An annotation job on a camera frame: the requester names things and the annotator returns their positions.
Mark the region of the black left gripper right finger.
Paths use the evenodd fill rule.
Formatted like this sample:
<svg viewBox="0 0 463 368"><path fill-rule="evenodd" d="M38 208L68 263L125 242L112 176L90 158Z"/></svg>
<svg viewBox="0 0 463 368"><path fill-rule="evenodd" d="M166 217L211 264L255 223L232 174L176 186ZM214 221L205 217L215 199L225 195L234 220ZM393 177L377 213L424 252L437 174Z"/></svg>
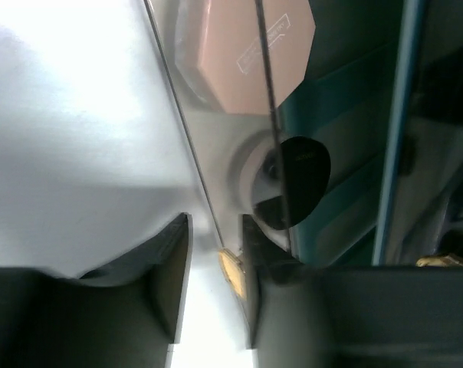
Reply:
<svg viewBox="0 0 463 368"><path fill-rule="evenodd" d="M463 367L463 268L314 268L241 233L257 366Z"/></svg>

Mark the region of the black round compact jar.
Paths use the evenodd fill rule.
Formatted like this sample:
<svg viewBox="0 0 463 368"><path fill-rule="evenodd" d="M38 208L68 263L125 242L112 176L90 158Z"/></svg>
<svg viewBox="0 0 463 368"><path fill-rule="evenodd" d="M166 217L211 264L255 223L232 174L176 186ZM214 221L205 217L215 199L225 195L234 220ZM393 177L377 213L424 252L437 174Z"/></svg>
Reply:
<svg viewBox="0 0 463 368"><path fill-rule="evenodd" d="M271 131L250 136L228 171L234 203L260 225L284 231L305 220L324 196L331 174L328 149L306 136Z"/></svg>

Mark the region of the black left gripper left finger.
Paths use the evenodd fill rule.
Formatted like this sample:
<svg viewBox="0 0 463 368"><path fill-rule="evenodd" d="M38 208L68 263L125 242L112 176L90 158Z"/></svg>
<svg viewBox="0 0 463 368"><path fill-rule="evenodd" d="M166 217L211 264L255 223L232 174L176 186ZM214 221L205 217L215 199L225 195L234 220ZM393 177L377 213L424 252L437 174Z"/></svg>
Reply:
<svg viewBox="0 0 463 368"><path fill-rule="evenodd" d="M166 366L179 338L191 240L180 213L81 278L0 268L0 367Z"/></svg>

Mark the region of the clear pink round jar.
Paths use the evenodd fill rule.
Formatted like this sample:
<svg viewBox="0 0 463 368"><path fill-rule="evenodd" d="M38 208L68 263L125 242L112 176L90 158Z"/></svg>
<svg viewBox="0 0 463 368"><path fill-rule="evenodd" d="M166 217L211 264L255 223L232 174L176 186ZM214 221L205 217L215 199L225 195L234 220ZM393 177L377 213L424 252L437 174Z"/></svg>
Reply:
<svg viewBox="0 0 463 368"><path fill-rule="evenodd" d="M316 25L307 0L262 5L274 102L280 105L304 80ZM192 91L212 108L270 113L253 1L180 1L175 63Z"/></svg>

